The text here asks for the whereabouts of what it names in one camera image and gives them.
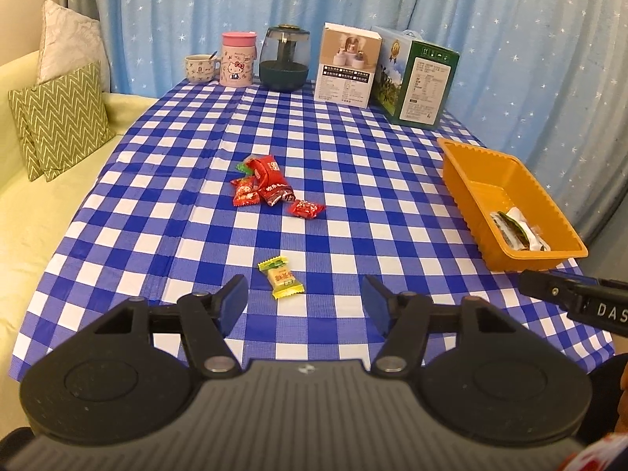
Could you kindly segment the person right hand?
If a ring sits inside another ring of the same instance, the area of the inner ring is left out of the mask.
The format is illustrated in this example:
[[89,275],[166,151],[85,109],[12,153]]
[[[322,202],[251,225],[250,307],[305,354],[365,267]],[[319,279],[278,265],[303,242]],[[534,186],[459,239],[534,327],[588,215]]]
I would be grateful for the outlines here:
[[559,470],[626,470],[627,355],[605,361],[589,379],[592,400],[576,435],[584,448]]

